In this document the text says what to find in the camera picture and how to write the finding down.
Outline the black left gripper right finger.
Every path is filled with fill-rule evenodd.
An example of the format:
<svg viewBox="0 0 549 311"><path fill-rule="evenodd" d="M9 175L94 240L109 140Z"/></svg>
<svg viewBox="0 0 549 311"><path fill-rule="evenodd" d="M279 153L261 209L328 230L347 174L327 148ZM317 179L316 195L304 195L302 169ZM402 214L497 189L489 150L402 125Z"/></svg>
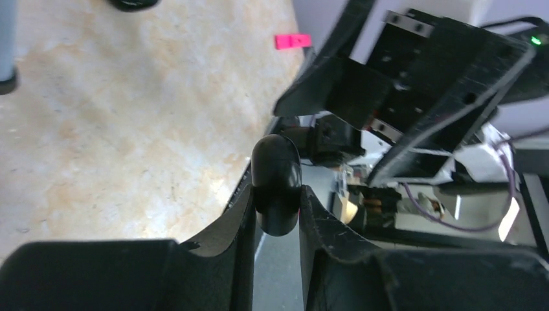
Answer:
<svg viewBox="0 0 549 311"><path fill-rule="evenodd" d="M383 249L302 187L305 310L547 310L548 263L524 248Z"/></svg>

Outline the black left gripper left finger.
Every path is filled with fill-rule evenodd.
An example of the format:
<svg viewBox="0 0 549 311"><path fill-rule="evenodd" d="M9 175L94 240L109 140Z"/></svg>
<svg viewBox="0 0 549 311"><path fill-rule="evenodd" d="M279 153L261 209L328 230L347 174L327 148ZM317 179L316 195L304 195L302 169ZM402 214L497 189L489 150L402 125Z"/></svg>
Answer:
<svg viewBox="0 0 549 311"><path fill-rule="evenodd" d="M255 216L233 207L184 242L31 242L1 266L2 310L250 310Z"/></svg>

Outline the black earbuds charging case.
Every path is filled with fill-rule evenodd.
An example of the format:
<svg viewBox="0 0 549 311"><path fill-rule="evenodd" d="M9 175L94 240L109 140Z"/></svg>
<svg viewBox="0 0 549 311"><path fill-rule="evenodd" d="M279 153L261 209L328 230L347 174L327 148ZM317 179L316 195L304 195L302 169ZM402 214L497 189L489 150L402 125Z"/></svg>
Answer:
<svg viewBox="0 0 549 311"><path fill-rule="evenodd" d="M251 158L253 204L262 230L284 236L297 224L302 187L300 156L289 138L269 134L261 138Z"/></svg>

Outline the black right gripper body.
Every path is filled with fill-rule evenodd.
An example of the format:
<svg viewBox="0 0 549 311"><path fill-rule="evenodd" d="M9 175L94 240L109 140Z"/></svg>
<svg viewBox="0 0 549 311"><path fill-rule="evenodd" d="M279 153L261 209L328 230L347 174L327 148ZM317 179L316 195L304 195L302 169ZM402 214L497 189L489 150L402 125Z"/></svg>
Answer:
<svg viewBox="0 0 549 311"><path fill-rule="evenodd" d="M498 104L548 94L548 22L497 34L459 18L457 2L389 11L368 60L350 55L373 1L348 1L311 65L278 99L277 117L328 111L390 143L367 184L432 183Z"/></svg>

